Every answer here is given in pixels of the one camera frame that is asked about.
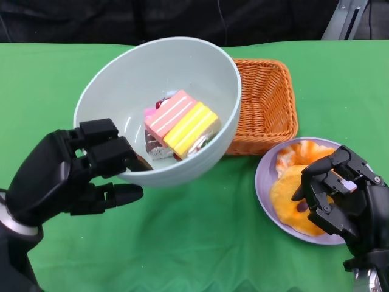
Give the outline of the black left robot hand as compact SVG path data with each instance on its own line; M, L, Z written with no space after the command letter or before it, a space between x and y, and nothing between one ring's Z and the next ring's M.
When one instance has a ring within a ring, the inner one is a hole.
M24 160L5 196L18 222L41 225L61 212L102 214L143 197L136 184L96 186L91 181L151 166L137 155L111 119L80 123L73 130L47 134Z

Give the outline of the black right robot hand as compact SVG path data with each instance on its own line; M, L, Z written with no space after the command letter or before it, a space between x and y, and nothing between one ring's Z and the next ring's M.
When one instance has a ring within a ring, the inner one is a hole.
M388 249L388 185L347 146L302 170L292 200L302 199L308 219L342 237L354 257Z

